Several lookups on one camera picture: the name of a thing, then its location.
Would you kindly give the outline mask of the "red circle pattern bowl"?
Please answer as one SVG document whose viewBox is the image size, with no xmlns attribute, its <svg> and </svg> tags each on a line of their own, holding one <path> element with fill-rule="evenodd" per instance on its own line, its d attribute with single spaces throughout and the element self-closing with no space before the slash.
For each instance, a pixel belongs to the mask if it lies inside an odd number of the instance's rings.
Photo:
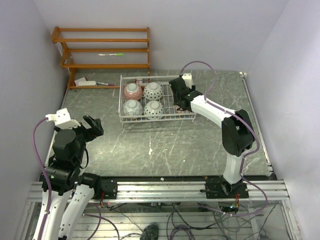
<svg viewBox="0 0 320 240">
<path fill-rule="evenodd" d="M 157 82 L 150 82 L 144 87 L 143 95 L 147 100 L 158 101 L 163 95 L 163 87 Z"/>
</svg>

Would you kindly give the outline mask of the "blue wave pattern bowl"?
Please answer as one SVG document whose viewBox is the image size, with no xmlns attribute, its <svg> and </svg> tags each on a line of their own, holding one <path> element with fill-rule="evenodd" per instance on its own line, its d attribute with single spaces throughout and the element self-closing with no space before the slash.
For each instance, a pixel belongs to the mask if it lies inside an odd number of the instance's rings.
<svg viewBox="0 0 320 240">
<path fill-rule="evenodd" d="M 143 114 L 149 120 L 160 120 L 165 114 L 165 108 L 160 101 L 151 100 L 144 106 Z"/>
</svg>

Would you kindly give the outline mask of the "red swirl pattern bowl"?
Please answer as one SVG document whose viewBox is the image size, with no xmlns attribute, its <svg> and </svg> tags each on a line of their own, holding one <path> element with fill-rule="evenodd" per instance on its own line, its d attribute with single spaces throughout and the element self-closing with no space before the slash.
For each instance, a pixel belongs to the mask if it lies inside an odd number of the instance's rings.
<svg viewBox="0 0 320 240">
<path fill-rule="evenodd" d="M 142 104 L 135 99 L 127 100 L 124 103 L 122 110 L 123 110 L 123 114 L 129 117 L 142 116 L 144 113 L 144 108 Z"/>
</svg>

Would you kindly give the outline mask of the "pink floral pattern bowl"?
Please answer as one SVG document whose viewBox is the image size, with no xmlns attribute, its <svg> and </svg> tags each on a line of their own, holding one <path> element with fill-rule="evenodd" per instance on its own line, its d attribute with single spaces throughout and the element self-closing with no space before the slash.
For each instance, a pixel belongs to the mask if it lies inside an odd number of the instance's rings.
<svg viewBox="0 0 320 240">
<path fill-rule="evenodd" d="M 143 96 L 142 87 L 136 83 L 129 83 L 123 89 L 123 94 L 126 100 L 139 101 Z"/>
</svg>

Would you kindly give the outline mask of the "blue triangle pattern bowl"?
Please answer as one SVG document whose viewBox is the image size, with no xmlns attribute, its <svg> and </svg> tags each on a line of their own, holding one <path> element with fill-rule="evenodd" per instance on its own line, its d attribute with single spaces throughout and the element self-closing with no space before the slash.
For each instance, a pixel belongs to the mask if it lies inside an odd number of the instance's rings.
<svg viewBox="0 0 320 240">
<path fill-rule="evenodd" d="M 174 110 L 178 113 L 178 114 L 188 114 L 190 113 L 190 111 L 188 110 L 183 110 L 181 107 L 179 107 L 178 105 L 174 106 Z"/>
</svg>

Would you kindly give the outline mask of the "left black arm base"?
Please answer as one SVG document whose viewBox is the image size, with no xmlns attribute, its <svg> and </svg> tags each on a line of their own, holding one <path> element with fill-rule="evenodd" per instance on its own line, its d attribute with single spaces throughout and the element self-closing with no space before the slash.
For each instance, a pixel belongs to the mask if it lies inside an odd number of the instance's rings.
<svg viewBox="0 0 320 240">
<path fill-rule="evenodd" d="M 118 183 L 112 179 L 101 180 L 101 197 L 103 200 L 115 200 L 118 194 Z"/>
</svg>

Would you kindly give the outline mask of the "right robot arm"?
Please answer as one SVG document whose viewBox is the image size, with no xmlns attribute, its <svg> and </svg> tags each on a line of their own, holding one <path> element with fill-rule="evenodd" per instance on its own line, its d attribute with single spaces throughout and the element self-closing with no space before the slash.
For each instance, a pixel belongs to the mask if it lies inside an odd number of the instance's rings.
<svg viewBox="0 0 320 240">
<path fill-rule="evenodd" d="M 247 111 L 231 110 L 209 100 L 195 85 L 188 87 L 182 75 L 169 81 L 169 85 L 175 105 L 206 117 L 221 128 L 227 159 L 220 192 L 226 198 L 233 197 L 243 182 L 245 158 L 251 154 L 253 143 L 258 141 Z"/>
</svg>

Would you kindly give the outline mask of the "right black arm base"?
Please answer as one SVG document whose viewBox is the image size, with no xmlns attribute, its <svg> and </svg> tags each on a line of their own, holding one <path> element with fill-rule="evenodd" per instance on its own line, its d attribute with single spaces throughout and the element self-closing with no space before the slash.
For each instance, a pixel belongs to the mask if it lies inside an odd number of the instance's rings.
<svg viewBox="0 0 320 240">
<path fill-rule="evenodd" d="M 242 181 L 235 184 L 229 184 L 226 181 L 208 181 L 204 189 L 200 189 L 199 192 L 204 193 L 207 199 L 247 199 L 249 197 L 247 185 Z"/>
</svg>

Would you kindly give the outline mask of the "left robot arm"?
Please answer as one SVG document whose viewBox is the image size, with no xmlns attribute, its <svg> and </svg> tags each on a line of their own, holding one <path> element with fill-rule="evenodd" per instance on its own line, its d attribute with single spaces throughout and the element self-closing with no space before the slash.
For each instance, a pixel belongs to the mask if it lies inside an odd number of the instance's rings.
<svg viewBox="0 0 320 240">
<path fill-rule="evenodd" d="M 82 160 L 88 156 L 87 143 L 104 134 L 100 118 L 83 116 L 89 128 L 72 119 L 68 112 L 48 114 L 40 122 L 54 122 L 56 135 L 52 145 L 53 156 L 44 166 L 36 141 L 33 151 L 42 172 L 42 203 L 33 235 L 35 240 L 69 240 L 76 221 L 91 199 L 101 196 L 101 177 L 81 173 Z"/>
</svg>

